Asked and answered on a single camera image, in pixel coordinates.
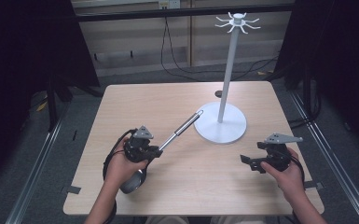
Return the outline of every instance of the wall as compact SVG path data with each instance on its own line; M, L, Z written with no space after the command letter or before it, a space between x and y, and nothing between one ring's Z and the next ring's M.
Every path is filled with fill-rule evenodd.
M90 0L72 0L77 14L155 10L159 8L159 2L152 0L132 0L128 1L131 4L127 5L90 7L93 2L96 3L96 1ZM100 5L106 5L120 4L122 1L105 0L98 2ZM293 0L182 0L181 8L284 3L293 3ZM248 35L240 35L236 61L252 62L276 56L281 48L290 14L290 12L248 14L246 19L249 21L260 18L260 21L256 22L255 26L261 26L261 29L250 30ZM221 19L228 19L227 14L216 16ZM216 24L223 24L216 16L168 18L173 47L185 52L184 61L186 65L224 63L227 59L230 39L230 34L227 33L229 27L216 27ZM91 55L94 53L130 52L131 50L149 50L151 52L154 50L158 53L162 45L165 20L155 18L127 21L93 21L81 22L80 26Z

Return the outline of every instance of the gray carpet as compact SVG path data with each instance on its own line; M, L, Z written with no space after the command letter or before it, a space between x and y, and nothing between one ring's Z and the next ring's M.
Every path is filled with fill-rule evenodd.
M249 63L236 64L234 71L247 71L250 65ZM270 63L259 70L269 71L273 68L274 63ZM196 81L195 79L197 81L223 81L224 65L192 69L192 71L205 70L219 70L220 72L189 74L178 69L170 70L173 74L193 79L173 76L165 71L101 77L102 87L95 88L95 90L104 91L108 85L130 83L188 82ZM240 73L233 74L233 79L240 75ZM264 77L256 72L251 72L237 80L261 80ZM289 92L284 87L283 80L274 80L272 84L287 119L300 118ZM74 94L74 99L62 117L62 127L38 179L22 223L81 223L85 219L85 217L67 216L62 211L66 198L63 189L72 182L101 98L93 97L76 88L72 88L71 91ZM59 102L59 110L63 107L64 104ZM359 188L359 137L345 129L339 112L324 97L321 114L316 121L352 181ZM17 147L14 148L13 154L9 156L9 160L0 170L0 223L6 222L11 208L18 198L47 137L47 129L48 111L46 108L41 112L36 112L34 107L31 108L30 118L25 124ZM302 126L294 129L293 133L295 136L302 136L305 139L304 142L299 143L299 148L313 179L324 184L324 189L319 191L325 206L324 218L329 223L359 223L359 216L325 161L308 128ZM117 217L114 223L132 223L133 221L139 223L138 219L133 220L132 217ZM289 223L284 217L281 217L280 221ZM279 222L277 217L268 217L268 223Z

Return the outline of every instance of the metal bar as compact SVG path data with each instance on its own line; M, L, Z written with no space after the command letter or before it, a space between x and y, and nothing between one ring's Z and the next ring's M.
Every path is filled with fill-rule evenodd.
M57 123L57 108L55 102L55 92L53 89L53 83L51 77L48 78L47 93L48 93L48 116L50 119L50 126L48 127L48 131L51 132Z
M153 3L159 0L99 0L99 1L72 1L72 6L76 7L109 7L129 4Z
M68 110L69 103L64 105L63 111L58 119L54 129L48 133L45 144L42 146L42 149L39 153L39 156L36 159L34 167L28 176L28 179L22 188L21 194L14 204L11 212L7 218L6 224L12 223L21 223L23 216L25 215L25 211L27 210L28 204L31 201L31 198L34 194L37 181L39 179L40 174L42 173L43 167L45 166L46 160L48 159L48 154L51 151L51 148L57 138L57 135L60 131L62 125L62 119Z
M219 124L223 122L223 117L225 116L226 103L228 99L228 88L231 81L232 67L235 60L235 51L237 51L238 36L240 34L240 27L233 26L233 28L234 30L231 33L228 47L228 62L226 63L226 72L223 82L222 97L220 98L219 114L217 115L217 122Z
M298 112L300 113L301 117L305 119L307 117L307 113L303 109L304 103L301 101L301 98L297 93L291 92L290 94ZM342 167L341 163L336 157L336 154L328 144L327 140L324 138L324 135L322 134L316 122L309 122L307 126L319 148L321 149L324 158L336 176L339 184L342 186L343 190L348 196L348 199L351 201L352 206L359 215L359 189L353 184L351 178Z
M192 115L184 124L182 124L173 134L159 147L159 150L164 150L165 147L167 147L173 139L175 139L177 136L181 135L188 127L190 127L191 124L193 124L203 113L203 111L199 111Z
M292 11L294 4L259 5L243 7L193 7L167 10L145 10L115 13L85 13L68 17L36 18L35 21L43 22L84 22L84 21L118 21L132 19L184 17L184 16L206 16L231 13L258 13Z
M303 76L303 99L304 99L304 108L305 112L308 114L308 118L312 117L311 110L311 70L305 65L304 68L304 76Z

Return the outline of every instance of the white mug tree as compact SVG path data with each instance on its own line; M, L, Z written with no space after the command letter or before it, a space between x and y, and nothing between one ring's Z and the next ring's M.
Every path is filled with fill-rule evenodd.
M259 29L260 27L253 27L247 22L254 21L245 21L244 18L246 13L240 14L236 13L234 16L231 16L231 20L221 20L228 21L224 25L216 25L218 27L224 27L231 25L231 29L228 33L231 32L231 39L228 49L228 62L226 65L226 73L223 84L222 96L220 103L212 102L206 105L203 105L200 110L203 111L202 116L194 123L194 126L197 132L205 139L217 143L217 144L230 144L238 139L240 139L246 130L246 118L243 113L235 105L227 103L228 98L228 87L229 82L231 81L232 66L234 64L235 51L237 48L238 35L240 29L244 34L248 34L243 29L243 26L247 26L251 29Z

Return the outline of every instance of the hand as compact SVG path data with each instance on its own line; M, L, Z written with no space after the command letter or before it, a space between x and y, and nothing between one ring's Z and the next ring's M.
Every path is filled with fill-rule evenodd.
M287 149L293 157L298 159L298 154L292 148L288 147ZM278 186L283 191L284 198L288 202L291 202L293 197L305 194L301 171L294 162L291 161L289 163L289 167L287 167L287 169L282 172L276 170L264 161L261 162L261 167L263 167L267 173L275 178L275 180L278 182Z
M119 185L126 182L137 171L142 170L147 166L147 161L132 162L126 158L124 153L124 143L128 140L124 137L115 149L115 154L109 162L106 171L105 182L115 182Z

